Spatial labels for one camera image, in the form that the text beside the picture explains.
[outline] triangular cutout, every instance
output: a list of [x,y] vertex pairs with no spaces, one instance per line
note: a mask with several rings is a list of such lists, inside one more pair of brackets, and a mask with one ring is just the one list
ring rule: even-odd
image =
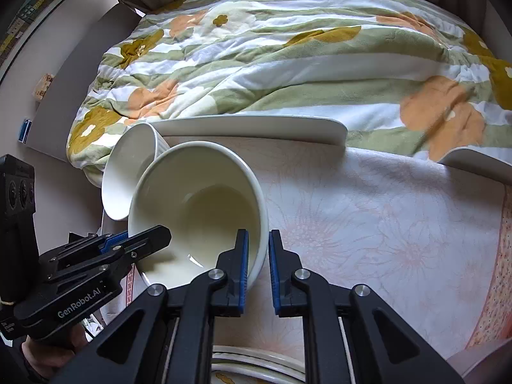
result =
[[98,347],[100,357],[124,364],[130,355],[133,341],[137,336],[144,310],[134,312],[116,331]]
[[419,355],[419,348],[381,310],[373,311],[388,358],[392,364],[400,364]]

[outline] stack of plates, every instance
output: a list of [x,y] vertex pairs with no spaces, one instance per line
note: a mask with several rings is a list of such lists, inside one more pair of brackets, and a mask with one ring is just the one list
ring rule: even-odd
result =
[[261,349],[214,346],[212,384],[303,384],[304,364]]

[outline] camera lens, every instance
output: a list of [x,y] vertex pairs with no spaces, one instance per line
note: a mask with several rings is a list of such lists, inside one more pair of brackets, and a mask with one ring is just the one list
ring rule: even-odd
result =
[[20,184],[20,200],[21,206],[25,208],[25,205],[27,204],[27,184],[24,180],[22,180]]
[[9,185],[9,203],[11,204],[11,208],[16,206],[16,185],[14,182],[11,182]]

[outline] black sleeve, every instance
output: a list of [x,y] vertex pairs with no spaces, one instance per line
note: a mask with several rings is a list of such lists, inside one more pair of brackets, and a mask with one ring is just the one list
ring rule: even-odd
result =
[[2,384],[34,384],[47,382],[28,365],[19,346],[21,342],[13,342],[8,347],[0,338],[0,383]]

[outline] gray headboard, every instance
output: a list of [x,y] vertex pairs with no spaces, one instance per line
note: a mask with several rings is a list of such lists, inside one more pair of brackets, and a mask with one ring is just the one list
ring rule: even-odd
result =
[[41,101],[27,136],[27,146],[68,161],[69,130],[96,77],[103,53],[129,36],[139,22],[136,12],[119,3],[89,29],[64,61]]

